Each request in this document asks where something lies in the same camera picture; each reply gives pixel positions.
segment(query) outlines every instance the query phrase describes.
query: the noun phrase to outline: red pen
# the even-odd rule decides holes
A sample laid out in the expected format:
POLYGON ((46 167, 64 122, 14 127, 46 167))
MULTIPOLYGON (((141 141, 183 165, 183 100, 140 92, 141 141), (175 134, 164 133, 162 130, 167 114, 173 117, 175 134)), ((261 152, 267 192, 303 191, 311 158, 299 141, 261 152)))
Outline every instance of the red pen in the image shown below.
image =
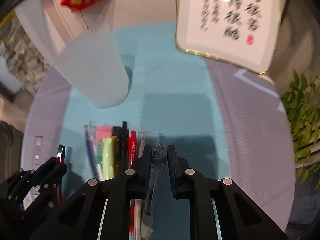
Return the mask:
POLYGON ((136 157, 136 149, 137 149, 136 132, 131 131, 130 138, 128 139, 129 168, 131 168, 132 162, 136 157))
MULTIPOLYGON (((128 155, 129 155, 129 169, 131 168, 132 162, 136 157, 137 149, 137 139, 136 132, 131 131, 130 138, 128 139, 128 155)), ((129 224, 129 233, 131 234, 131 239, 133 239, 133 225, 134 225, 134 200, 130 201, 130 224, 129 224)))

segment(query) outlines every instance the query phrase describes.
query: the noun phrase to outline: silver bolt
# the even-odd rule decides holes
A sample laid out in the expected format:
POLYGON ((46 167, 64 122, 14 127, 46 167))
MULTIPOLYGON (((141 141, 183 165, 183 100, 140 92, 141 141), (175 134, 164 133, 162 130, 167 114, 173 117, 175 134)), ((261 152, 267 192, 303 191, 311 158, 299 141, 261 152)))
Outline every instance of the silver bolt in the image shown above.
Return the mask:
POLYGON ((193 170, 193 169, 186 169, 186 174, 188 174, 188 175, 193 175, 193 174, 195 174, 196 172, 195 172, 195 170, 193 170))
POLYGON ((136 173, 136 171, 133 170, 133 169, 127 169, 127 170, 125 171, 125 174, 127 174, 127 175, 133 175, 133 174, 135 174, 135 173, 136 173))
POLYGON ((223 182, 223 184, 226 184, 226 185, 231 185, 232 184, 232 180, 229 179, 229 178, 224 178, 222 182, 223 182))
POLYGON ((98 181, 96 179, 90 179, 88 181, 89 186, 95 186, 98 184, 98 181))

